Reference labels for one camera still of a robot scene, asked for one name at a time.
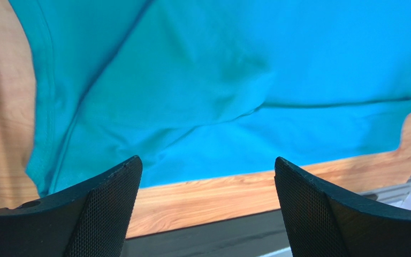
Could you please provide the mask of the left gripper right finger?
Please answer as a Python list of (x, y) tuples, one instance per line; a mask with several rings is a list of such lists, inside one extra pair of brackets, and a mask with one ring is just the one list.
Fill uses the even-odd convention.
[(275, 161), (275, 185), (293, 256), (411, 256), (411, 210)]

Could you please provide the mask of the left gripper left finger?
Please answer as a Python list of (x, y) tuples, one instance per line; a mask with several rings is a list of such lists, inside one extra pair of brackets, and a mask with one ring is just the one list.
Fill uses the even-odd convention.
[(0, 256), (120, 256), (141, 175), (133, 156), (57, 193), (0, 208)]

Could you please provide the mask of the teal t shirt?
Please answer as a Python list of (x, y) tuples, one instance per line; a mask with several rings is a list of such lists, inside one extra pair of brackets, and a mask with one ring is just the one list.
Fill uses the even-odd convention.
[(152, 187), (393, 151), (411, 113), (411, 1), (10, 4), (40, 196), (134, 155)]

